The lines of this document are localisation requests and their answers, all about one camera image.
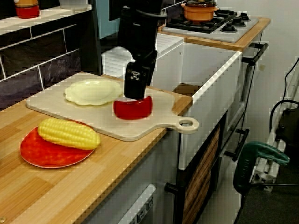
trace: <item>gas stove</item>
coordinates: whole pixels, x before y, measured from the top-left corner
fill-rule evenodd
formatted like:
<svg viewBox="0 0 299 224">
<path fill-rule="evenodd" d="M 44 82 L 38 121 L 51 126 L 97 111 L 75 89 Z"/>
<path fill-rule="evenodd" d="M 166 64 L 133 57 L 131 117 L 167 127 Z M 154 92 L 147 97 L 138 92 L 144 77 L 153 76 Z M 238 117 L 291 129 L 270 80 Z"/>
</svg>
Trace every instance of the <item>gas stove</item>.
<svg viewBox="0 0 299 224">
<path fill-rule="evenodd" d="M 237 16 L 235 11 L 219 9 L 209 22 L 188 21 L 181 14 L 179 17 L 171 18 L 163 31 L 236 43 L 257 23 L 258 18 L 249 18 L 246 13 Z"/>
</svg>

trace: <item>oven handle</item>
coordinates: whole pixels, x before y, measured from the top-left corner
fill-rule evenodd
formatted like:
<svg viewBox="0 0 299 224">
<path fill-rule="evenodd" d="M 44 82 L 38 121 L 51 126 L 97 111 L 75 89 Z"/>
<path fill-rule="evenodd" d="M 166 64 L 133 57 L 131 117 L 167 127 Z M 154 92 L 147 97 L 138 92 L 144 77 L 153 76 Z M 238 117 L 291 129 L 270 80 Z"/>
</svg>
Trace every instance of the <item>oven handle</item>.
<svg viewBox="0 0 299 224">
<path fill-rule="evenodd" d="M 177 185 L 165 184 L 164 190 L 175 195 L 173 224 L 183 223 L 186 186 L 187 184 L 184 181 L 179 181 Z"/>
<path fill-rule="evenodd" d="M 264 52 L 266 51 L 266 49 L 269 47 L 269 44 L 264 43 L 264 44 L 259 44 L 259 43 L 252 43 L 249 45 L 250 48 L 256 48 L 256 49 L 260 49 L 258 51 L 258 53 L 253 57 L 243 57 L 242 58 L 242 62 L 244 63 L 248 63 L 249 66 L 254 67 L 257 63 L 257 61 L 261 58 L 261 56 L 264 54 Z"/>
<path fill-rule="evenodd" d="M 261 58 L 261 56 L 264 54 L 264 52 L 266 51 L 266 49 L 269 47 L 269 44 L 265 43 L 265 44 L 259 44 L 259 43 L 252 43 L 249 45 L 249 47 L 251 48 L 256 48 L 256 49 L 260 49 L 258 51 L 258 53 L 253 57 L 243 57 L 242 58 L 242 62 L 247 63 L 247 67 L 246 67 L 246 74 L 245 74 L 245 80 L 244 80 L 244 87 L 243 87 L 243 91 L 241 94 L 241 101 L 245 102 L 246 98 L 247 98 L 247 92 L 248 92 L 248 85 L 250 82 L 250 77 L 249 74 L 251 74 L 253 68 L 255 67 L 257 61 Z"/>
<path fill-rule="evenodd" d="M 224 152 L 224 154 L 226 156 L 232 157 L 234 162 L 236 162 L 238 160 L 238 157 L 239 157 L 239 155 L 240 155 L 240 153 L 241 153 L 241 151 L 243 149 L 243 146 L 244 146 L 245 141 L 247 139 L 247 136 L 249 134 L 249 129 L 246 129 L 245 131 L 241 130 L 241 129 L 237 129 L 235 132 L 243 135 L 241 142 L 239 143 L 239 145 L 238 145 L 238 147 L 237 147 L 237 149 L 235 150 L 234 153 L 232 153 L 232 152 Z"/>
</svg>

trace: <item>red plate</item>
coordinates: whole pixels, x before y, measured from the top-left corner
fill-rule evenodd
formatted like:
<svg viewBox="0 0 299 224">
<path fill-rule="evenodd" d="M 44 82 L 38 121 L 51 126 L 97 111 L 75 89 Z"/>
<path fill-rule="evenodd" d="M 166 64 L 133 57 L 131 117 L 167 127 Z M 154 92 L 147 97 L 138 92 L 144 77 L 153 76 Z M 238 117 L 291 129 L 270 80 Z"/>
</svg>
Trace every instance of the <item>red plate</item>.
<svg viewBox="0 0 299 224">
<path fill-rule="evenodd" d="M 28 163 L 42 168 L 61 168 L 78 163 L 94 150 L 82 150 L 60 146 L 44 140 L 34 128 L 23 139 L 20 146 L 21 157 Z"/>
</svg>

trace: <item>wooden cutting board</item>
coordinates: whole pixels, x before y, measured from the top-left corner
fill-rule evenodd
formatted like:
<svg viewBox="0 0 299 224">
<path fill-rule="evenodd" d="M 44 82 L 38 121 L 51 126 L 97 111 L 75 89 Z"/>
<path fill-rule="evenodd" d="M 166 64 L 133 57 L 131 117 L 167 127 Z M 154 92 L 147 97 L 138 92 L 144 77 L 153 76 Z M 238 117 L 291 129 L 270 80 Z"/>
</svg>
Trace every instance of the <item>wooden cutting board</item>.
<svg viewBox="0 0 299 224">
<path fill-rule="evenodd" d="M 59 119 L 71 119 L 86 123 L 95 131 L 123 140 L 135 141 L 160 127 L 169 127 L 180 133 L 194 133 L 199 123 L 193 118 L 180 117 L 171 110 L 175 97 L 169 93 L 147 89 L 146 95 L 153 98 L 153 111 L 150 116 L 138 120 L 122 120 L 115 116 L 113 103 L 100 106 L 80 106 L 64 97 L 64 90 L 72 83 L 91 78 L 104 78 L 80 72 L 66 80 L 29 97 L 28 108 Z M 123 88 L 123 82 L 117 81 Z"/>
</svg>

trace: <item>corn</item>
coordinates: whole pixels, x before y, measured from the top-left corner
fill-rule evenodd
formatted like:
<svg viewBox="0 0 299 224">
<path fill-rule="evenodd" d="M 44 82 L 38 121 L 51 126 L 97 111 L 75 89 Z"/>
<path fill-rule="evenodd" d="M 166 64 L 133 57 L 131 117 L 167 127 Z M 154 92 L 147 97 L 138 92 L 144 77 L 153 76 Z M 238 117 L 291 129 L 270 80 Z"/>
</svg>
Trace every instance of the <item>corn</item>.
<svg viewBox="0 0 299 224">
<path fill-rule="evenodd" d="M 39 124 L 37 131 L 44 140 L 61 146 L 92 150 L 100 144 L 93 129 L 73 121 L 49 118 Z"/>
</svg>

